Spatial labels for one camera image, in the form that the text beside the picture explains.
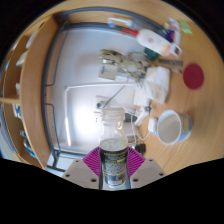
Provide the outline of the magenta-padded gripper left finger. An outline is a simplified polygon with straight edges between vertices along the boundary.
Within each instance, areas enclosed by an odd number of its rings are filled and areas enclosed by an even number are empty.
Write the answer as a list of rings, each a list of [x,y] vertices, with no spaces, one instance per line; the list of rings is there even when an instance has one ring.
[[[83,159],[75,159],[63,174],[63,178],[83,188],[99,189],[101,162],[99,148],[96,147]]]

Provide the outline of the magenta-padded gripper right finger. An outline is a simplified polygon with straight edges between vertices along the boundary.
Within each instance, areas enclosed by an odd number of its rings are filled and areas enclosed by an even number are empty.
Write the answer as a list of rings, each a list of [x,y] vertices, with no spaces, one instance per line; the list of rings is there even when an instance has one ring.
[[[146,159],[132,147],[128,148],[127,173],[130,188],[140,188],[166,176],[152,158]]]

